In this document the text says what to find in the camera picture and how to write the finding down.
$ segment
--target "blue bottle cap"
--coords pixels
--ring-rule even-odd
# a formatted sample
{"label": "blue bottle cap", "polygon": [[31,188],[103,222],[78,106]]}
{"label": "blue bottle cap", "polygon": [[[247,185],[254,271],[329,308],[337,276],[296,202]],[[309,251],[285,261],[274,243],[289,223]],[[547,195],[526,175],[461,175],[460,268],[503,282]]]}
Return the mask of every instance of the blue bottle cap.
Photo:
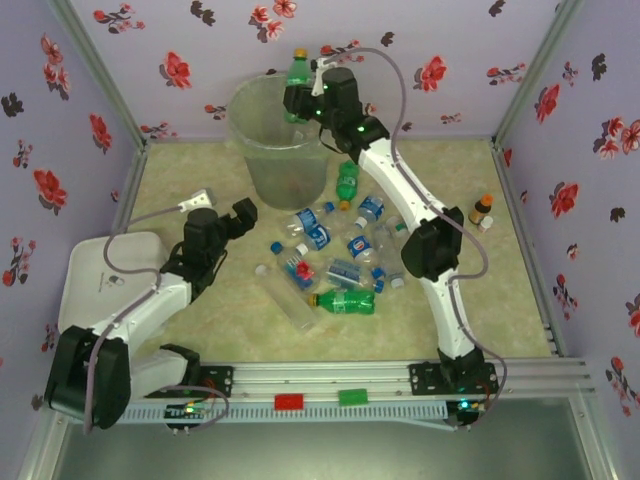
{"label": "blue bottle cap", "polygon": [[380,277],[384,277],[384,270],[382,270],[380,267],[376,267],[371,271],[371,275],[377,280]]}
{"label": "blue bottle cap", "polygon": [[284,247],[282,246],[282,244],[280,242],[273,242],[271,244],[271,251],[273,253],[275,253],[276,255],[278,255],[282,251],[283,248]]}

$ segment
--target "floral wallpaper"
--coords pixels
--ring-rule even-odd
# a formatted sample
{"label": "floral wallpaper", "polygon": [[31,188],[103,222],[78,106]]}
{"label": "floral wallpaper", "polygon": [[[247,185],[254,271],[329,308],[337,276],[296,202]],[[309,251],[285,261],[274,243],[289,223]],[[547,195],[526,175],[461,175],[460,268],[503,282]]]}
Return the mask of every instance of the floral wallpaper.
{"label": "floral wallpaper", "polygon": [[[242,81],[286,71],[296,47],[317,58],[359,46],[384,50],[404,74],[409,98],[403,135],[493,135],[558,4],[69,2],[141,133],[151,140],[223,138],[226,106]],[[372,55],[357,53],[347,54],[343,64],[353,69],[363,104],[374,106],[375,115],[391,128],[399,113],[392,69]],[[541,117],[554,101],[551,89],[541,103]],[[162,124],[167,135],[152,130]]]}
{"label": "floral wallpaper", "polygon": [[636,23],[633,2],[585,2],[504,145],[568,353],[587,360],[628,469],[621,478],[640,472]]}
{"label": "floral wallpaper", "polygon": [[[126,13],[105,18],[119,28]],[[0,72],[0,477],[11,480],[43,404],[69,254],[110,230],[135,147],[46,2],[3,4],[0,39],[12,46],[0,51],[11,66]]]}

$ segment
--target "water bottle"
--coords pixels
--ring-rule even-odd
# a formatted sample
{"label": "water bottle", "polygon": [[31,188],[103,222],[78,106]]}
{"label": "water bottle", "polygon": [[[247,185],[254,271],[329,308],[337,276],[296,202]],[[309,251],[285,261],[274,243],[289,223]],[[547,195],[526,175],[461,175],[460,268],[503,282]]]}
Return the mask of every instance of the water bottle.
{"label": "water bottle", "polygon": [[373,290],[382,293],[384,288],[384,281],[374,279],[369,269],[338,258],[327,260],[325,276],[327,282],[345,290]]}
{"label": "water bottle", "polygon": [[322,295],[311,295],[309,305],[322,307],[331,313],[362,313],[370,315],[375,312],[375,293],[368,290],[352,292],[333,291]]}
{"label": "water bottle", "polygon": [[287,217],[282,222],[282,229],[287,237],[298,237],[307,233],[335,210],[332,202],[319,203]]}
{"label": "water bottle", "polygon": [[392,288],[404,287],[404,265],[386,225],[373,229],[373,247],[378,252],[385,281],[391,283]]}
{"label": "water bottle", "polygon": [[340,165],[338,181],[336,183],[336,194],[340,199],[340,210],[346,211],[351,208],[351,200],[358,193],[358,166],[351,160],[347,160]]}
{"label": "water bottle", "polygon": [[280,242],[271,244],[271,251],[285,276],[303,292],[312,292],[318,286],[318,269],[302,257],[309,251],[304,244],[285,248]]}
{"label": "water bottle", "polygon": [[[311,81],[311,68],[307,63],[307,50],[296,48],[293,52],[293,63],[287,72],[287,86],[308,85]],[[298,118],[297,115],[285,110],[284,120],[288,123],[307,123],[306,120]]]}
{"label": "water bottle", "polygon": [[375,195],[367,195],[358,207],[358,220],[364,220],[364,227],[367,223],[375,223],[380,219],[380,216],[384,213],[384,200],[382,197]]}
{"label": "water bottle", "polygon": [[394,215],[387,220],[387,227],[391,230],[391,233],[393,233],[396,245],[401,249],[404,244],[407,243],[407,240],[409,240],[407,224]]}
{"label": "water bottle", "polygon": [[358,217],[358,219],[349,226],[343,233],[342,238],[347,244],[347,250],[356,261],[361,265],[377,265],[378,256],[376,251],[369,243],[369,240],[365,236],[364,227],[367,221]]}
{"label": "water bottle", "polygon": [[298,330],[306,332],[316,324],[317,317],[313,310],[277,271],[266,265],[258,265],[256,280]]}

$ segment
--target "white plastic lid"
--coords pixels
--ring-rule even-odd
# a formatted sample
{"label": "white plastic lid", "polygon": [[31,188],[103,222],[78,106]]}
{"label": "white plastic lid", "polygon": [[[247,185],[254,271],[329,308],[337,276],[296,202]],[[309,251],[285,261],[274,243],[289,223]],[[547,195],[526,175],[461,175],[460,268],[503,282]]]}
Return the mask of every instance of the white plastic lid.
{"label": "white plastic lid", "polygon": [[391,280],[391,288],[401,288],[404,287],[404,280],[401,278],[394,278]]}
{"label": "white plastic lid", "polygon": [[355,225],[358,225],[360,228],[364,228],[364,227],[367,226],[367,223],[369,223],[369,222],[367,222],[367,219],[364,218],[364,217],[358,217],[358,219],[353,223]]}
{"label": "white plastic lid", "polygon": [[483,228],[490,228],[491,225],[493,225],[493,217],[490,217],[489,215],[487,215],[482,219],[482,221],[480,222],[480,225],[482,225]]}
{"label": "white plastic lid", "polygon": [[296,247],[296,251],[300,254],[300,256],[304,257],[309,252],[309,247],[307,247],[304,243],[301,243]]}
{"label": "white plastic lid", "polygon": [[266,276],[268,271],[269,267],[267,267],[266,265],[261,264],[256,267],[256,275],[260,275],[261,277]]}

